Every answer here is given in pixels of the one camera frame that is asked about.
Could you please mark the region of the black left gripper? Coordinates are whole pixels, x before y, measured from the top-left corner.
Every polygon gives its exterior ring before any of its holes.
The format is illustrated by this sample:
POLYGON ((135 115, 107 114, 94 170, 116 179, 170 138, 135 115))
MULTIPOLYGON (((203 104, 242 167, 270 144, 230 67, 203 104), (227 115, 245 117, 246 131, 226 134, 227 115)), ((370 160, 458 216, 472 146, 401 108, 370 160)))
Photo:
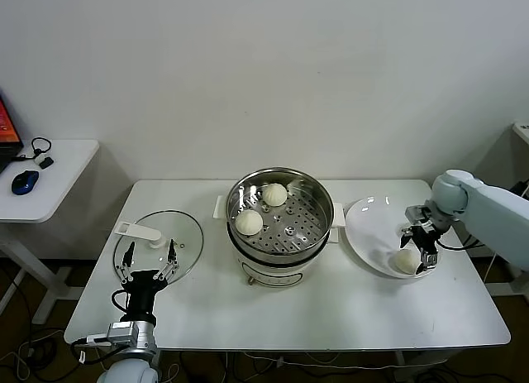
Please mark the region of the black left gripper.
POLYGON ((170 240, 166 264, 156 270, 132 271, 134 250, 136 243, 132 241, 124 252, 122 262, 116 265, 117 275, 123 289, 130 295, 126 307, 127 317, 153 317, 155 296, 166 287, 166 281, 171 280, 179 268, 174 239, 170 240))

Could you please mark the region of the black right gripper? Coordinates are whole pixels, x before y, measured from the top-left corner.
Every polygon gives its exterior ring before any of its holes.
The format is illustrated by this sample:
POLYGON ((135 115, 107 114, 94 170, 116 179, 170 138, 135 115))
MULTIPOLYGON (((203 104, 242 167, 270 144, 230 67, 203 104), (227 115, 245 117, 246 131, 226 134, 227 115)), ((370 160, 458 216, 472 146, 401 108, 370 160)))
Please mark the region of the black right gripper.
POLYGON ((423 226, 414 225, 402 230, 399 246, 405 247, 412 240, 420 252, 420 263, 416 269, 416 275, 436 267, 438 262, 436 242, 440 238, 441 234, 436 229, 427 231, 423 226))

